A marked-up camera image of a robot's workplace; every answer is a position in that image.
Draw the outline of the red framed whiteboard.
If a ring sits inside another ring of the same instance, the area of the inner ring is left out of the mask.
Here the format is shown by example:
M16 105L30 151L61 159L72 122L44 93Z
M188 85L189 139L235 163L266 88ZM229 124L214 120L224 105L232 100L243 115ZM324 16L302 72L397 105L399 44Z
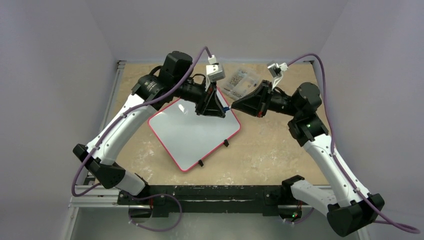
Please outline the red framed whiteboard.
M217 96L229 107L220 91ZM182 172L192 169L207 152L241 129L232 110L225 112L225 118L196 115L194 103L182 99L155 113L147 124Z

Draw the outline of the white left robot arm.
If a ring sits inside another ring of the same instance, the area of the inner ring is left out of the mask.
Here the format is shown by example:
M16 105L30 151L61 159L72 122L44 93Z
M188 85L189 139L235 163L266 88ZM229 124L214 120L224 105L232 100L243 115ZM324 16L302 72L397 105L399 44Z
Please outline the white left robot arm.
M129 172L117 162L117 156L139 127L173 98L194 103L198 116L224 118L226 113L217 96L216 82L225 78L223 65L203 48L208 55L202 83L194 81L196 58L181 51L172 51L163 64L140 77L119 112L89 143L77 144L72 152L81 161L74 176L71 194L81 197L87 190L77 193L76 184L83 169L88 170L99 185L106 189L117 188L138 205L149 199L148 183L136 173Z

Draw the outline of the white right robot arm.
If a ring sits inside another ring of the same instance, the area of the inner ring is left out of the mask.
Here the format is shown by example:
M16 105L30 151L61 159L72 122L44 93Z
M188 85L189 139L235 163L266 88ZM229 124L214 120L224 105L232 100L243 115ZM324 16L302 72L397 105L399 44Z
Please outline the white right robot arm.
M331 146L332 137L316 113L321 104L320 90L311 82L303 82L289 96L279 88L272 89L271 82L263 80L254 91L234 101L231 108L258 118L268 111L293 117L287 124L291 136L313 158L333 194L297 175L282 182L280 196L288 204L296 200L309 204L326 216L337 235L346 237L373 223L385 201L358 180Z

